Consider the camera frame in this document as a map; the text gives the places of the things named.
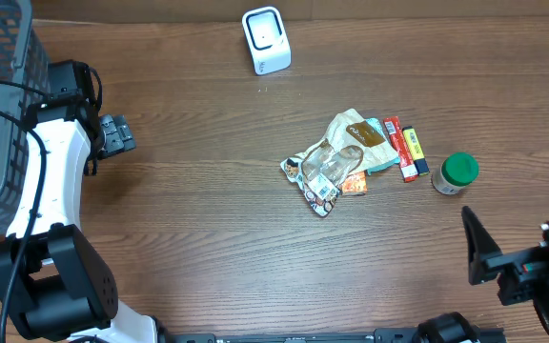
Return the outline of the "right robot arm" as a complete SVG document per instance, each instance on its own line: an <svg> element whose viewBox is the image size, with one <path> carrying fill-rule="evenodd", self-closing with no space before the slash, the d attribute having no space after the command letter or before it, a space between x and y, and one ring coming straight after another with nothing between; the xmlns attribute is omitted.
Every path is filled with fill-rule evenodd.
<svg viewBox="0 0 549 343"><path fill-rule="evenodd" d="M461 218L468 243L468 282L496 279L504 306L532 301L549 335L549 221L540 225L542 239L536 247L504 253L469 207L462 208Z"/></svg>

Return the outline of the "orange snack packet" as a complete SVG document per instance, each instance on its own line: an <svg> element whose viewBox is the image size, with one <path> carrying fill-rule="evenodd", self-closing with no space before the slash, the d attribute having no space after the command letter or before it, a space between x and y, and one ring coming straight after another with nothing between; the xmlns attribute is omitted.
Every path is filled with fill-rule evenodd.
<svg viewBox="0 0 549 343"><path fill-rule="evenodd" d="M365 195L367 191L366 173L364 171L349 175L341 186L343 196Z"/></svg>

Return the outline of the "green lid jar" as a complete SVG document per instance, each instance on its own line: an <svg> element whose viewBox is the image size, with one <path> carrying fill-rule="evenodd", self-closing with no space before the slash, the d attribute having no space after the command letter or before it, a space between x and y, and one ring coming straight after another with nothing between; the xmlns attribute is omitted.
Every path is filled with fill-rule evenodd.
<svg viewBox="0 0 549 343"><path fill-rule="evenodd" d="M432 175L432 185L440 193L454 195L471 185L479 175L475 157L466 152L456 152L447 157Z"/></svg>

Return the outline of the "teal tissue packet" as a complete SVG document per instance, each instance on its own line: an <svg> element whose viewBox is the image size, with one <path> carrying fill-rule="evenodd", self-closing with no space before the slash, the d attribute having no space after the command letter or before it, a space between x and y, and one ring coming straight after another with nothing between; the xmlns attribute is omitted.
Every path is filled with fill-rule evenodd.
<svg viewBox="0 0 549 343"><path fill-rule="evenodd" d="M372 118L367 118L366 122L384 139L386 146L393 150L394 148L391 145L388 135L385 133L380 121L377 118L372 117ZM399 163L400 163L400 157L398 154L396 154L395 157L391 157L391 156L381 157L378 164L375 165L374 167L368 168L366 170L366 173L368 175L372 175L373 173L384 171L394 166L395 164L399 164Z"/></svg>

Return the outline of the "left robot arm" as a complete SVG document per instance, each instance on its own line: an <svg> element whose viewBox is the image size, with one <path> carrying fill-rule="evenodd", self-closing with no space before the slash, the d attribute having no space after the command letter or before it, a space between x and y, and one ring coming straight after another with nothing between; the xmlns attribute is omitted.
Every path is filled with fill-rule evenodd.
<svg viewBox="0 0 549 343"><path fill-rule="evenodd" d="M96 69L67 60L48 73L51 89L13 122L27 136L29 161L0 242L0 341L12 323L27 340L167 342L156 318L120 300L111 269L81 231L83 177L136 147L126 118L100 115Z"/></svg>

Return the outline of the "yellow marker pen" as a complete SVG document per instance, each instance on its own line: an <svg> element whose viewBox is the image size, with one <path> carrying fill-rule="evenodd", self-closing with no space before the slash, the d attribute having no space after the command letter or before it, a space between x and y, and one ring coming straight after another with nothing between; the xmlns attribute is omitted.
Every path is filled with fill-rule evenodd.
<svg viewBox="0 0 549 343"><path fill-rule="evenodd" d="M430 173L429 166L426 162L423 149L419 143L417 133L412 126L407 126L402 129L402 134L408 146L409 152L414 160L415 167L420 176Z"/></svg>

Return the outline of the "red candy stick packet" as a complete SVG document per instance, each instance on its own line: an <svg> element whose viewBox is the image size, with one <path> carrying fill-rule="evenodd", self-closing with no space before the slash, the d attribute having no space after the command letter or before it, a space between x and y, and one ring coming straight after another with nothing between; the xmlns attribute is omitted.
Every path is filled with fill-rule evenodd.
<svg viewBox="0 0 549 343"><path fill-rule="evenodd" d="M418 171L414 159L407 147L399 120L396 116L383 120L390 141L399 157L399 167L405 183L415 181L418 178Z"/></svg>

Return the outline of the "beige snack bag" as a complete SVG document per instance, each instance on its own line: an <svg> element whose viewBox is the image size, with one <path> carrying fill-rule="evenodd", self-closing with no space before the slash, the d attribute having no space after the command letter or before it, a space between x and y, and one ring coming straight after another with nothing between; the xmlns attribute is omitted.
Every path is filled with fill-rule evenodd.
<svg viewBox="0 0 549 343"><path fill-rule="evenodd" d="M318 142L282 160L280 168L298 186L309 207L326 217L349 175L365 172L381 157L396 154L357 110L348 109L335 116Z"/></svg>

